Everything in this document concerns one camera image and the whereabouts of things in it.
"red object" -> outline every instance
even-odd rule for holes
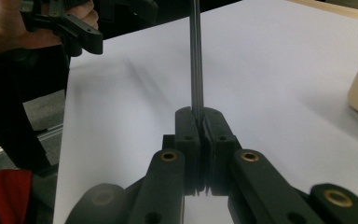
[[[0,224],[22,224],[25,221],[32,173],[26,170],[0,171]]]

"white table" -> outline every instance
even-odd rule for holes
[[[358,195],[358,21],[283,0],[243,0],[203,13],[205,104],[243,147],[262,152],[309,192]],[[54,223],[89,188],[145,175],[174,112],[191,105],[188,19],[110,39],[73,59]],[[186,197],[185,223],[231,223],[226,197]]]

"thin metal rod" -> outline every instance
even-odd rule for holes
[[[200,0],[190,0],[191,107],[198,128],[203,120]]]

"black plastic part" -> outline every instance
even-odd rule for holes
[[[310,191],[310,204],[326,223],[358,223],[358,197],[342,187],[314,186]]]
[[[62,24],[60,27],[65,31],[65,36],[72,37],[83,49],[93,54],[103,53],[101,32],[71,14],[62,16]]]
[[[162,136],[162,149],[175,148],[175,135],[164,134]]]
[[[175,113],[175,146],[186,157],[185,194],[203,191],[205,181],[200,173],[200,136],[190,107]]]
[[[237,151],[231,171],[257,223],[323,223],[263,154]]]
[[[234,224],[255,224],[252,209],[242,196],[237,184],[233,184],[228,194],[228,210]]]
[[[124,189],[117,185],[100,184],[89,189],[75,205],[66,224],[123,223]]]
[[[132,211],[133,205],[135,204],[136,197],[138,197],[139,190],[142,187],[142,183],[144,182],[144,178],[139,179],[135,183],[133,183],[131,186],[127,187],[125,190],[125,198],[126,201],[124,202],[124,206],[122,207],[122,213],[124,220],[128,220],[130,213]]]
[[[62,43],[69,56],[79,56],[82,49],[103,53],[103,34],[71,14],[64,14],[68,7],[77,6],[88,0],[55,0],[50,2],[48,16],[40,14],[40,2],[23,0],[20,12],[29,32],[38,28],[49,29],[62,37]]]
[[[230,130],[222,113],[204,108],[204,131],[211,150],[208,185],[212,195],[227,196],[230,188],[229,161],[240,149],[237,137]]]
[[[128,223],[181,224],[184,200],[185,157],[161,150],[153,156]]]

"person's hand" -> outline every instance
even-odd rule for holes
[[[0,0],[0,52],[9,49],[39,49],[61,44],[58,36],[52,31],[39,29],[37,32],[27,32],[20,14],[21,0]],[[88,25],[98,29],[98,14],[93,10],[92,0],[83,5],[70,8],[71,13]]]

